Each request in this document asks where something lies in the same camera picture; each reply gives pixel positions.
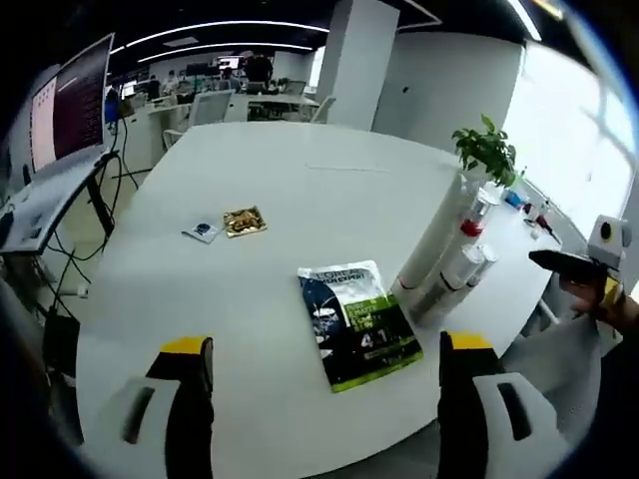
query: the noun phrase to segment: monitor screen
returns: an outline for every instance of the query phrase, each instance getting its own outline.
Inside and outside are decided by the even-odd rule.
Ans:
[[[227,68],[237,70],[240,68],[241,58],[242,57],[218,57],[218,67],[221,71],[224,71]]]
[[[103,143],[104,88],[113,36],[64,65],[31,102],[31,155],[35,172]]]

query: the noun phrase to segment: round white table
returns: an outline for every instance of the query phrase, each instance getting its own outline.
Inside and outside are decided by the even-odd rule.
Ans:
[[[417,327],[424,359],[332,393],[297,279],[300,266],[373,259],[385,285],[434,215],[457,169],[448,153],[398,138],[295,123],[190,129],[149,174],[95,273],[81,316],[82,427],[144,375],[161,344],[215,335],[214,475],[298,478],[375,454],[436,416],[438,331]],[[265,232],[204,244],[200,220],[257,205]],[[482,239],[501,255],[446,327],[502,354],[549,273],[527,253],[521,214],[495,212]]]

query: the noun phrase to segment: red bottle cap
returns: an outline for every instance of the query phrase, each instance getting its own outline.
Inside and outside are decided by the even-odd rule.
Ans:
[[[464,220],[460,228],[467,237],[476,238],[483,233],[483,228],[471,220]]]

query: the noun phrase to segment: potted plant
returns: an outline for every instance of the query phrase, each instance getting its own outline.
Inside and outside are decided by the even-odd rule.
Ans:
[[[463,169],[475,182],[493,180],[498,187],[509,187],[516,178],[515,147],[506,143],[506,132],[496,129],[488,117],[481,115],[481,122],[486,133],[462,128],[452,134]]]

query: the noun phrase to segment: green leaves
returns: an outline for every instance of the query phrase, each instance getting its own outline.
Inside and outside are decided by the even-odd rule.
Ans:
[[[483,123],[486,126],[486,128],[488,129],[489,133],[494,133],[494,131],[495,131],[494,124],[492,123],[492,121],[488,117],[486,117],[483,114],[481,115],[481,123]]]
[[[481,115],[481,123],[486,127],[486,133],[462,128],[452,134],[451,139],[455,140],[455,150],[459,154],[463,168],[472,170],[479,162],[484,163],[486,171],[498,185],[510,186],[516,178],[515,147],[504,141],[508,139],[508,135],[497,130],[485,115]]]

